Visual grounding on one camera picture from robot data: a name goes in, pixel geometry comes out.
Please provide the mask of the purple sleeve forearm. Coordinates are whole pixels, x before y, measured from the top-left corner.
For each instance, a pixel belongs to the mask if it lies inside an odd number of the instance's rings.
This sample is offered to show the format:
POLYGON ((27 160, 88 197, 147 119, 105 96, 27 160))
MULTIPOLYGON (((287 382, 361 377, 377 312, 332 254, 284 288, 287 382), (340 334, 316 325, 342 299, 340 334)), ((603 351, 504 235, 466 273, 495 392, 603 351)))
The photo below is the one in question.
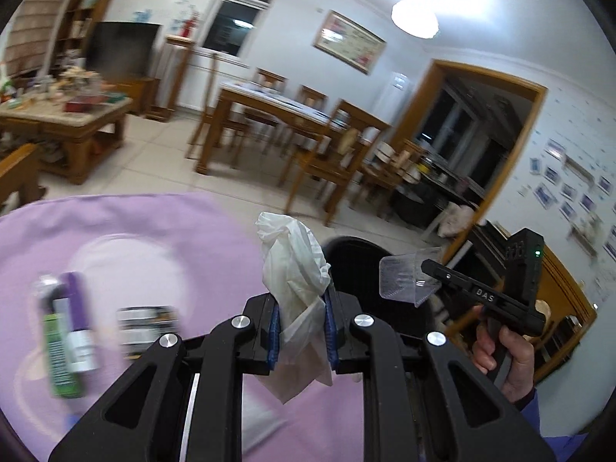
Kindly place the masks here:
POLYGON ((531 428, 539 433, 542 439, 552 449, 556 461, 570 461, 573 454, 587 440, 588 434, 574 434, 554 424, 550 419, 544 419, 547 410, 542 406, 539 391, 534 388, 514 403, 515 408, 523 415, 531 428))

